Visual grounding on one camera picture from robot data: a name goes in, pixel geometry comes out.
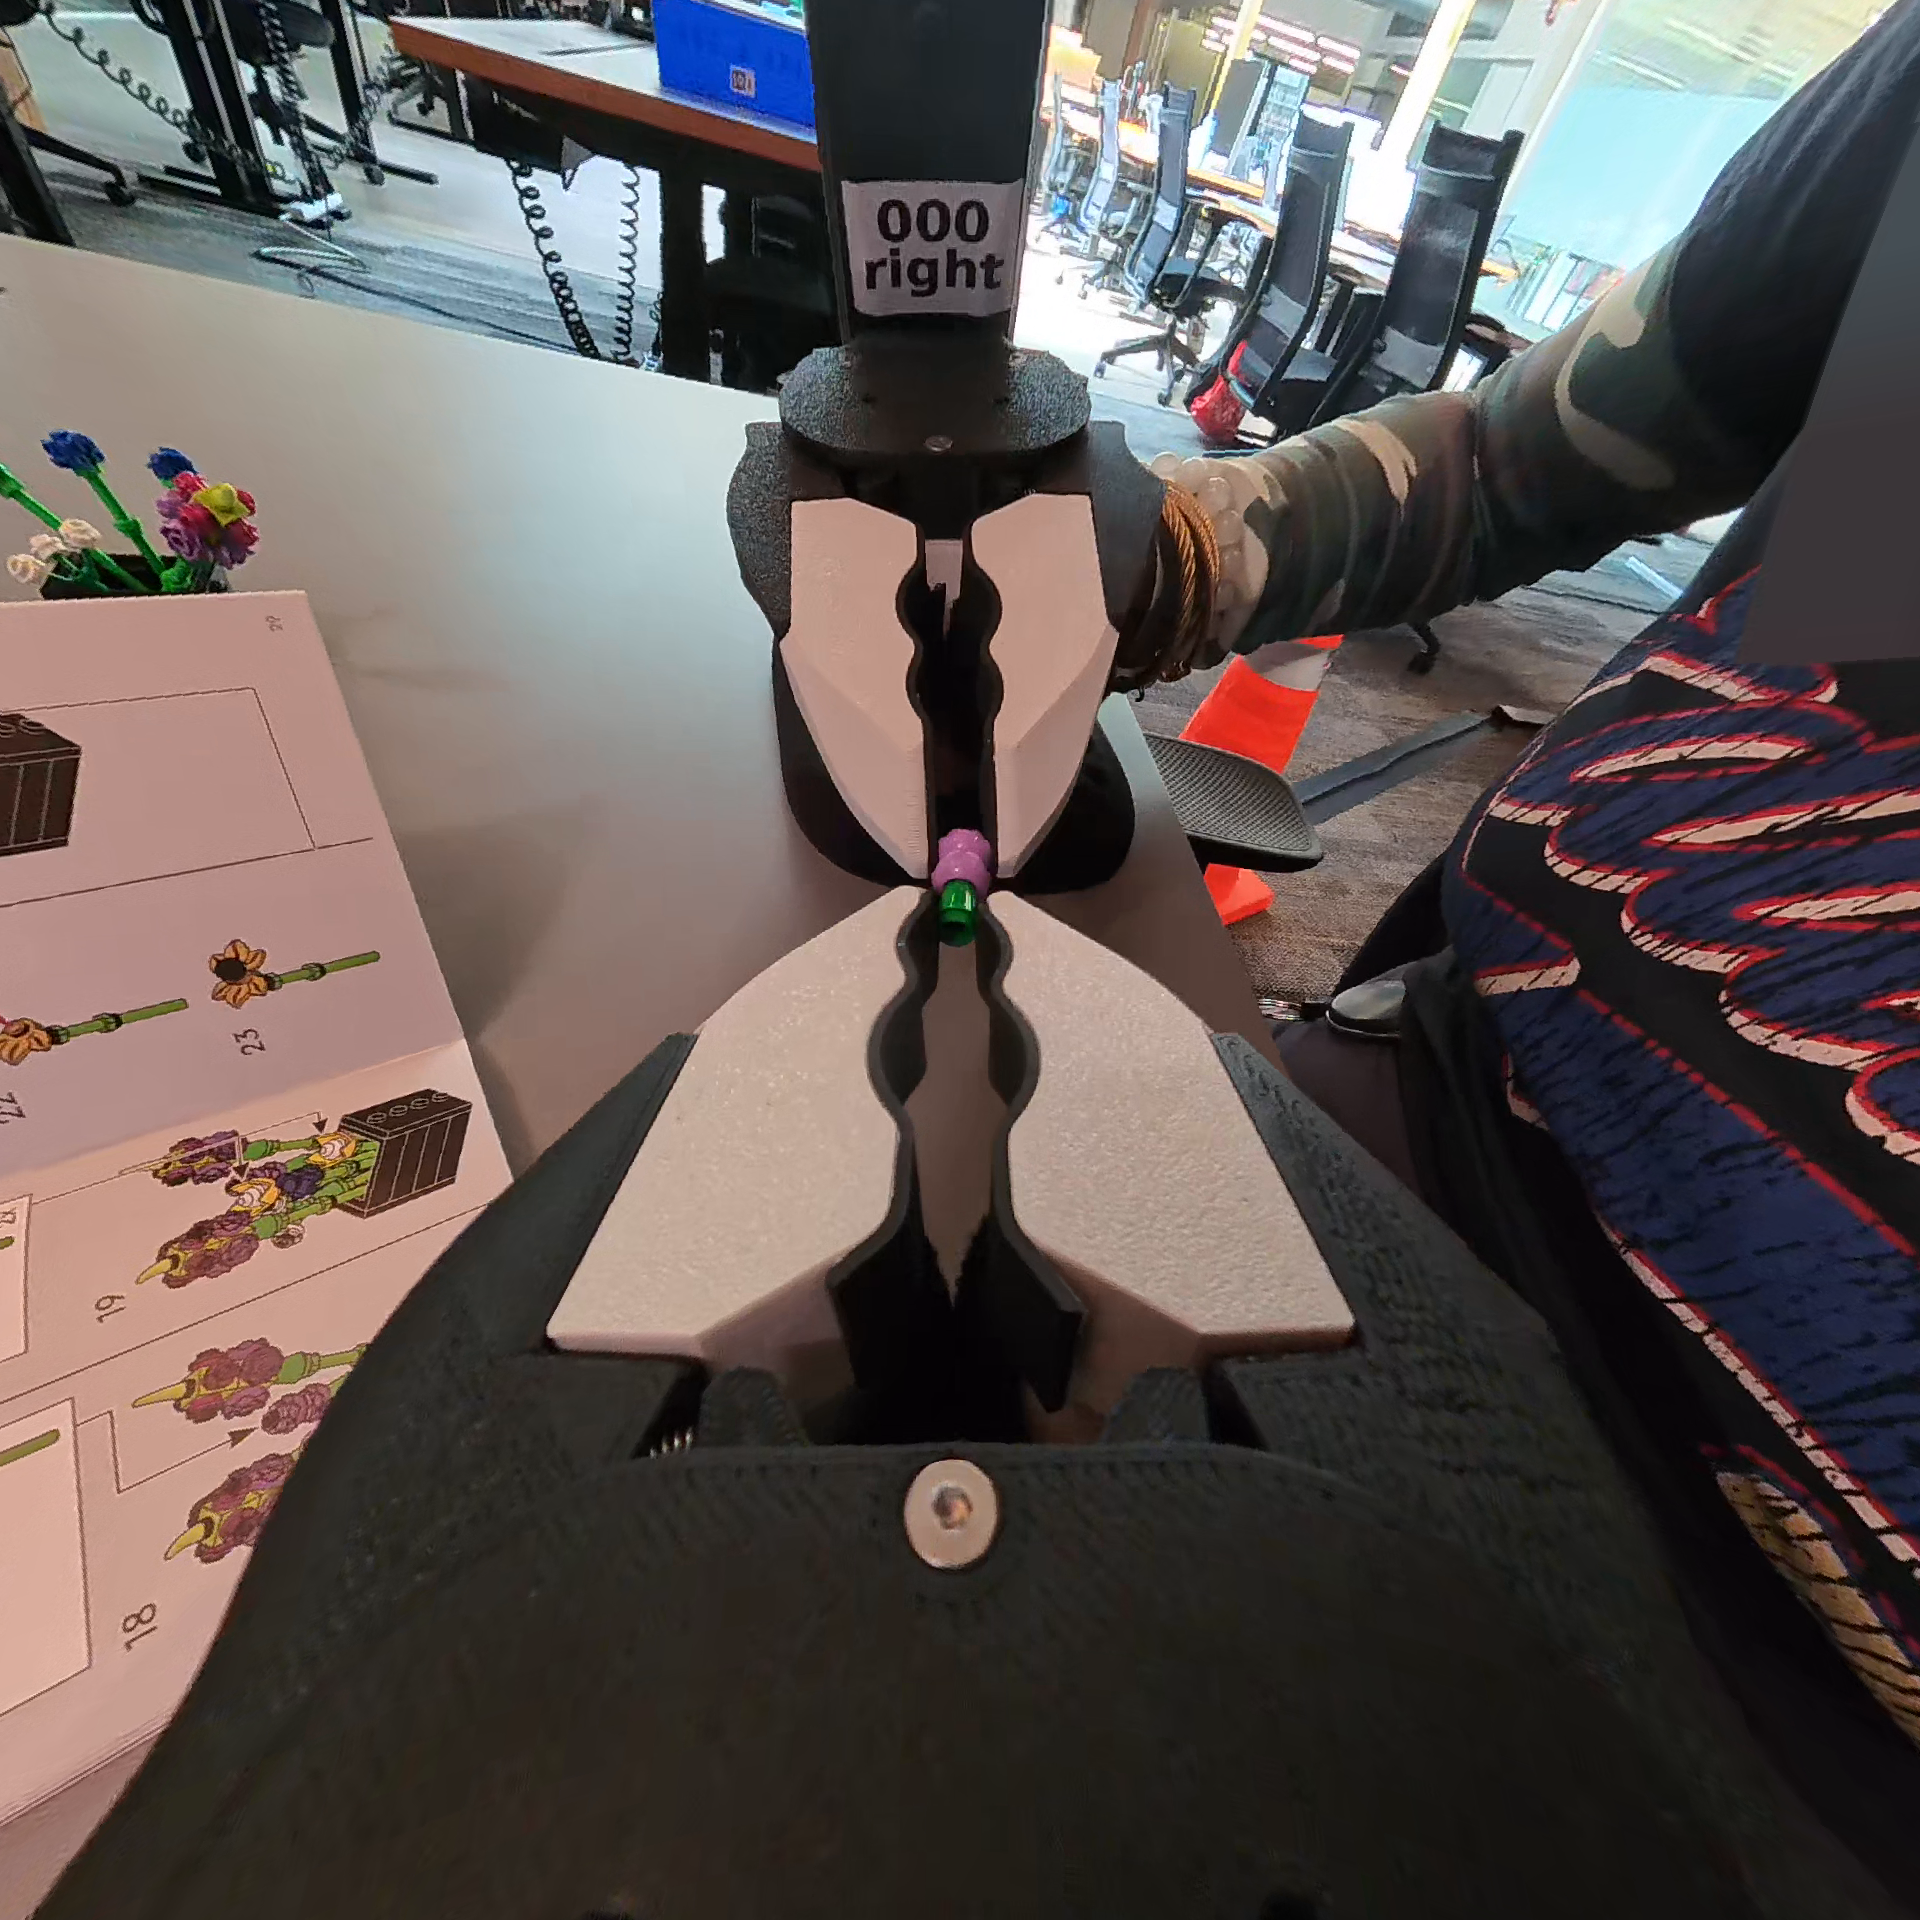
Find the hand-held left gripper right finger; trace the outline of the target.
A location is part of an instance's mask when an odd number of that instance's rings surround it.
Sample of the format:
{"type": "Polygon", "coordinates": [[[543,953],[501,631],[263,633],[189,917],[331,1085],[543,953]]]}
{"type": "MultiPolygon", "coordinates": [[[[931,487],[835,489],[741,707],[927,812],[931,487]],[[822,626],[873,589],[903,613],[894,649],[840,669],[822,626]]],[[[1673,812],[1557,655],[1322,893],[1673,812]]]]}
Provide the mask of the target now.
{"type": "Polygon", "coordinates": [[[1153,1367],[1344,1348],[1355,1312],[1203,1015],[995,891],[975,934],[1004,1127],[965,1329],[1045,1421],[1153,1367]]]}

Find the black office chair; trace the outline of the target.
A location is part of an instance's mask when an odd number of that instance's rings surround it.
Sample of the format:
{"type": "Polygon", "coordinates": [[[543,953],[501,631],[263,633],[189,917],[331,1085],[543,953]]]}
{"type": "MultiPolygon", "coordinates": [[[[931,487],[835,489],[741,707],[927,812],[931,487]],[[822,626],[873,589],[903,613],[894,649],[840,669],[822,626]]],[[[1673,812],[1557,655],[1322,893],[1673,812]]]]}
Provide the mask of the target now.
{"type": "Polygon", "coordinates": [[[1523,142],[1523,130],[1430,126],[1383,291],[1349,301],[1333,349],[1295,349],[1250,398],[1255,419],[1291,438],[1443,381],[1523,142]]]}
{"type": "Polygon", "coordinates": [[[1157,373],[1164,374],[1158,405],[1173,400],[1173,393],[1196,366],[1196,352],[1186,342],[1189,331],[1189,282],[1193,266],[1180,266],[1181,229],[1189,224],[1189,133],[1193,133],[1196,92],[1166,84],[1158,96],[1158,152],[1148,189],[1148,214],[1141,238],[1124,253],[1119,288],[1158,320],[1158,331],[1118,342],[1095,359],[1090,374],[1105,377],[1109,366],[1127,357],[1153,352],[1157,373]]]}

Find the gold bangle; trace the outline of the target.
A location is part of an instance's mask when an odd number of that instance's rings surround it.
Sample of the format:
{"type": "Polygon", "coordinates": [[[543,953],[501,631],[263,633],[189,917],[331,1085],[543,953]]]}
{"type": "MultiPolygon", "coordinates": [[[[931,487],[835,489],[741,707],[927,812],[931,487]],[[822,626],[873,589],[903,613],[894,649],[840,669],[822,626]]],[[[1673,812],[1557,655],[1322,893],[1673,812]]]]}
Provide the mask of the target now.
{"type": "Polygon", "coordinates": [[[1153,594],[1127,638],[1132,684],[1157,684],[1207,669],[1225,655],[1225,548],[1216,516],[1198,492],[1164,481],[1164,511],[1153,539],[1153,594]]]}

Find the blue storage bin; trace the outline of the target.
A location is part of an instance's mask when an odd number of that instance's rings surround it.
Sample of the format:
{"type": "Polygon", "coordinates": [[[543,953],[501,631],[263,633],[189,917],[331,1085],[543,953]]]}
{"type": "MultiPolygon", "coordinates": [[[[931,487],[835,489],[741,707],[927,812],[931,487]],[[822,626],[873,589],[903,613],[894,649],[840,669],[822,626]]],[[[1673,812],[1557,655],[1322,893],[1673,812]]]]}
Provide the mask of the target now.
{"type": "Polygon", "coordinates": [[[803,3],[652,3],[659,84],[812,130],[803,3]]]}

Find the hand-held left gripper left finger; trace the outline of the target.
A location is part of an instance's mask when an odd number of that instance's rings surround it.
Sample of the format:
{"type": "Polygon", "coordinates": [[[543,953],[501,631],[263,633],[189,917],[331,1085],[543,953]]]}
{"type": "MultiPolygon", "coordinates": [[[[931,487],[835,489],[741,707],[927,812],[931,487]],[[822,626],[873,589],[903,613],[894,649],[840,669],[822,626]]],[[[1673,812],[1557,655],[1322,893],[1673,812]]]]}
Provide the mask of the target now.
{"type": "Polygon", "coordinates": [[[549,1343],[758,1367],[826,1396],[937,1396],[951,1291],[903,1100],[925,1077],[935,893],[894,889],[699,1028],[549,1343]]]}

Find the grey background desk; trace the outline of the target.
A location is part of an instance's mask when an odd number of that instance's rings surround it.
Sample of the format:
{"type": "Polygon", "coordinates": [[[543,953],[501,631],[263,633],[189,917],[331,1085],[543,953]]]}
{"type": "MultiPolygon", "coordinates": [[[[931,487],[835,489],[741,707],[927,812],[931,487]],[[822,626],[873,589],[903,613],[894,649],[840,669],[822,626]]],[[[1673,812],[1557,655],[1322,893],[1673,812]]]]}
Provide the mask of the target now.
{"type": "Polygon", "coordinates": [[[491,88],[549,142],[570,139],[659,187],[659,368],[708,377],[706,194],[725,197],[725,253],[754,238],[760,200],[822,214],[817,133],[669,88],[652,46],[566,19],[397,15],[394,48],[491,88]]]}

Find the instruction booklet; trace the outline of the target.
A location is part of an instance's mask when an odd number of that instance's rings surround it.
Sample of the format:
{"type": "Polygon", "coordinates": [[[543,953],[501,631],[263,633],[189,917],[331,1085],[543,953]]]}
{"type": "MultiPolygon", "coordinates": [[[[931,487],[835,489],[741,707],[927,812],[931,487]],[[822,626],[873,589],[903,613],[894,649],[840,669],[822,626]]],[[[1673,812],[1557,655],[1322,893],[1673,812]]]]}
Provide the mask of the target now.
{"type": "Polygon", "coordinates": [[[304,594],[4,605],[4,1819],[175,1712],[504,1185],[304,594]]]}

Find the orange traffic cone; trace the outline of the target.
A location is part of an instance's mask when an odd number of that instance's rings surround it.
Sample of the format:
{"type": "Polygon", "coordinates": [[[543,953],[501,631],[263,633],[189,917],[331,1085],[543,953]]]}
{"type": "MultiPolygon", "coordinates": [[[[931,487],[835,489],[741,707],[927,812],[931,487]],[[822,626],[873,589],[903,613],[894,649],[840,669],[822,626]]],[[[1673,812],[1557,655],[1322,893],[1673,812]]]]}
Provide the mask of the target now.
{"type": "Polygon", "coordinates": [[[1339,647],[1341,638],[1333,633],[1279,639],[1229,658],[1180,739],[1284,774],[1339,647]]]}

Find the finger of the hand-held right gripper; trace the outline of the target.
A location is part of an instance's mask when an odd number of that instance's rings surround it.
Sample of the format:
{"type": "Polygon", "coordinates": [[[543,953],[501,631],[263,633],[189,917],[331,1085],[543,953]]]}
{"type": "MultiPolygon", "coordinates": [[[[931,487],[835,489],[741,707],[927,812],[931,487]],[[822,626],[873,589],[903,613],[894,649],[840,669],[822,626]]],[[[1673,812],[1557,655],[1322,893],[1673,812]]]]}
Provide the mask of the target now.
{"type": "Polygon", "coordinates": [[[931,873],[925,718],[909,691],[917,639],[901,589],[922,565],[912,518],[852,495],[790,507],[785,669],[819,760],[901,876],[931,873]]]}
{"type": "Polygon", "coordinates": [[[1118,658],[1087,492],[1025,492],[965,531],[971,804],[998,881],[1107,881],[1119,767],[1096,733],[1118,658]]]}

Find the LEGO flower bouquet in pot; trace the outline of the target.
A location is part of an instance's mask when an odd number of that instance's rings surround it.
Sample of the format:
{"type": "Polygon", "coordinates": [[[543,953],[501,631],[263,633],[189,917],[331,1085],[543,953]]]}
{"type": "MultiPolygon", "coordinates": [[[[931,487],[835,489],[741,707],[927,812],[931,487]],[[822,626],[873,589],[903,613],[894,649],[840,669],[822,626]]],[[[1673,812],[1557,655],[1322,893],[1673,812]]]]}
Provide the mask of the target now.
{"type": "Polygon", "coordinates": [[[54,428],[38,460],[4,467],[4,582],[28,598],[221,594],[258,555],[255,492],[171,444],[130,474],[87,431],[54,428]]]}

